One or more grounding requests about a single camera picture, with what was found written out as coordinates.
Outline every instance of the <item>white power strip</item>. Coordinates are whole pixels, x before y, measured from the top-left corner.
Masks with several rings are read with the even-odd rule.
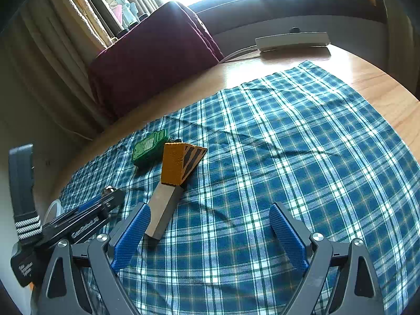
[[[279,47],[327,46],[330,43],[326,32],[287,33],[255,39],[255,45],[261,52]]]

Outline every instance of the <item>wooden block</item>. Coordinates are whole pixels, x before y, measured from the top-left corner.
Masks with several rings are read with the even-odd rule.
[[[169,185],[181,185],[206,152],[207,148],[189,143],[165,143],[161,182]]]
[[[182,193],[183,189],[180,186],[158,183],[148,203],[151,217],[146,234],[149,237],[161,239],[169,224],[169,220],[171,220],[174,214]]]

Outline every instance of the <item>maroon covered box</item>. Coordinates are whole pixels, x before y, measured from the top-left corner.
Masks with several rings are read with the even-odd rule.
[[[223,58],[197,15],[168,2],[91,63],[90,86],[112,120]]]

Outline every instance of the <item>silver screw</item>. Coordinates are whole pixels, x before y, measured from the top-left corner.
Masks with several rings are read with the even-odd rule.
[[[357,246],[362,246],[364,244],[363,241],[362,241],[362,239],[359,239],[359,238],[356,238],[353,241],[353,243],[354,243],[354,245],[357,245]]]
[[[108,235],[107,234],[105,234],[105,233],[102,233],[102,234],[100,234],[100,235],[98,235],[98,237],[96,237],[96,240],[98,241],[98,242],[104,242],[105,240],[107,240],[108,239]]]
[[[323,240],[324,239],[324,236],[322,234],[318,233],[318,232],[315,232],[312,235],[312,238],[318,242],[318,241]]]
[[[58,247],[66,247],[67,246],[67,240],[62,239],[57,244]]]

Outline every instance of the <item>orange triangular prism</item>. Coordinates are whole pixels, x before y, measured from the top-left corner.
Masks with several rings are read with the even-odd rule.
[[[189,143],[165,143],[160,180],[168,185],[181,185],[203,158],[207,148]]]

